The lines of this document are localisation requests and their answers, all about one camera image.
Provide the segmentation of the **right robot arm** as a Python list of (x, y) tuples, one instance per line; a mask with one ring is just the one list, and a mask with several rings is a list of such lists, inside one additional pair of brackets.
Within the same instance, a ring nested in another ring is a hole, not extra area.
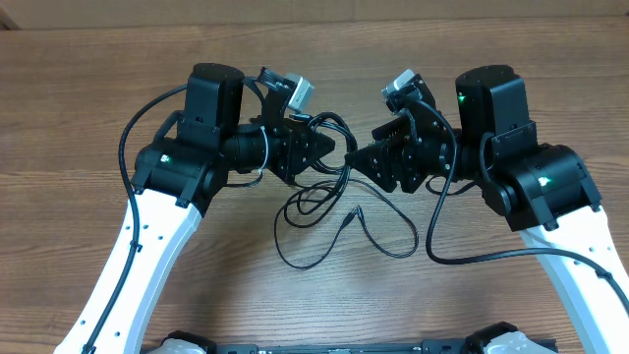
[(628, 274), (584, 160), (570, 147), (542, 144), (523, 79), (488, 65), (455, 82), (461, 125), (436, 107), (423, 78), (406, 71), (383, 100), (393, 120), (347, 163), (382, 190), (413, 193), (431, 178), (468, 180), (504, 217), (553, 284), (588, 353), (628, 349)]

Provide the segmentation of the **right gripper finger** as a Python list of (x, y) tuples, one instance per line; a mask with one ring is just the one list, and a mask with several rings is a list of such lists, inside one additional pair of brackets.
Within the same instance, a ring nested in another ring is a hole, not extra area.
[(411, 124), (407, 116), (400, 116), (372, 130), (372, 138), (376, 141), (403, 138), (410, 134)]
[(372, 143), (348, 152), (345, 155), (345, 162), (372, 180), (384, 192), (391, 193), (397, 188), (388, 143)]

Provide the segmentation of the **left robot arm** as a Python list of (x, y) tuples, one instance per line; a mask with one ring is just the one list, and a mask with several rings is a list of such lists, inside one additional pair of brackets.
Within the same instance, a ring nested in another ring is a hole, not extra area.
[(335, 142), (304, 118), (314, 87), (296, 74), (263, 68), (255, 78), (198, 63), (183, 109), (174, 111), (127, 172), (128, 208), (117, 241), (86, 306), (58, 353), (138, 353), (164, 284), (212, 199), (232, 171), (269, 170), (285, 183), (333, 151)]

